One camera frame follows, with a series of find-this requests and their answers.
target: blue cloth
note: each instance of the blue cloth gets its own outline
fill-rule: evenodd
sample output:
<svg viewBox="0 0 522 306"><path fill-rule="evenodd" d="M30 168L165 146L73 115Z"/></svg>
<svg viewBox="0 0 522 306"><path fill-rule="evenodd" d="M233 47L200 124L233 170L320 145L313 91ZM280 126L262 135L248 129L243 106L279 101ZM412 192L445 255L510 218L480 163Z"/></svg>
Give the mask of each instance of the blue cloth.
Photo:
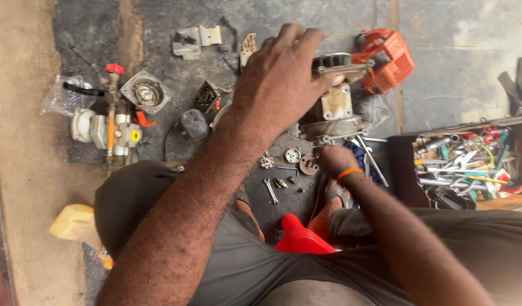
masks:
<svg viewBox="0 0 522 306"><path fill-rule="evenodd" d="M346 142L344 144L344 146L346 148L352 150L353 155L357 159L357 164L359 165L359 168L362 169L363 171L365 171L365 163L363 162L363 158L365 157L365 150L363 150L360 146L356 145L353 142ZM373 178L373 182L375 182L379 186L382 186L383 182L380 179L380 176L378 175L378 172L376 172L376 170L374 170L374 167L372 166L372 163L371 163L370 169L371 169L370 170L370 176Z"/></svg>

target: man's right hand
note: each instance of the man's right hand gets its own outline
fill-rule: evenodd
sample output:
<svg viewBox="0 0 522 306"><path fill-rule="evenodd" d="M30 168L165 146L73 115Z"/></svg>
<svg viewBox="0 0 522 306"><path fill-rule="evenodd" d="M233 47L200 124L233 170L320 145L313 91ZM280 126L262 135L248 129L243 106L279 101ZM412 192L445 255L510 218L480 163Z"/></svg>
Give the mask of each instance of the man's right hand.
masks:
<svg viewBox="0 0 522 306"><path fill-rule="evenodd" d="M349 168L359 168L352 150L335 145L326 145L319 149L319 164L323 171L331 178Z"/></svg>

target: black hose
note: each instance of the black hose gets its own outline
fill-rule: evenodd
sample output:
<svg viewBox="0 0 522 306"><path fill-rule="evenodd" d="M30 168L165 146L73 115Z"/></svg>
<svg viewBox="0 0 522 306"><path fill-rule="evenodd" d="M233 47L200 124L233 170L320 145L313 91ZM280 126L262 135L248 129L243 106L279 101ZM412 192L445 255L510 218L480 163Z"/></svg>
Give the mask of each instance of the black hose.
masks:
<svg viewBox="0 0 522 306"><path fill-rule="evenodd" d="M88 96L103 97L106 94L106 91L102 90L102 89L89 89L89 88L78 87L78 86L72 85L67 82L62 83L62 88L66 89L66 90L71 90L72 92L75 92L78 94L88 95Z"/></svg>

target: orange bracelet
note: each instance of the orange bracelet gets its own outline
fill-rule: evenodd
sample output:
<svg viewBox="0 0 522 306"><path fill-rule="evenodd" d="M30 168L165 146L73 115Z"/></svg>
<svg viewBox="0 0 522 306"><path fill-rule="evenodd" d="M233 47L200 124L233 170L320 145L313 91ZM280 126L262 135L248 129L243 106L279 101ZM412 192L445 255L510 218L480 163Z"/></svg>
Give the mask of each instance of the orange bracelet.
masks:
<svg viewBox="0 0 522 306"><path fill-rule="evenodd" d="M342 171L338 176L337 176L337 182L340 181L341 178L345 177L346 175L352 173L352 172L363 172L361 169L359 168L349 168L349 169L346 169L344 171Z"/></svg>

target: toolbox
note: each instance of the toolbox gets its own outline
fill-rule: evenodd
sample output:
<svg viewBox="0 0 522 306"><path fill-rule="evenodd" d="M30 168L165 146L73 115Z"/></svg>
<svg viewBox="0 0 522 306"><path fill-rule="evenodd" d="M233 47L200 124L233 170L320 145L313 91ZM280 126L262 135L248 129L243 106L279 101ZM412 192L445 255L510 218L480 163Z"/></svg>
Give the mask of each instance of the toolbox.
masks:
<svg viewBox="0 0 522 306"><path fill-rule="evenodd" d="M484 122L472 122L459 126L390 137L388 139L387 150L393 178L392 187L395 196L409 207L435 208L432 207L432 201L429 200L426 192L419 184L419 177L414 163L416 158L413 144L418 138L447 135L456 131L466 131L487 125L496 126L498 129L510 128L513 130L513 137L509 137L508 141L515 150L520 152L521 161L518 168L519 177L512 177L512 182L515 185L522 184L522 116L519 116Z"/></svg>

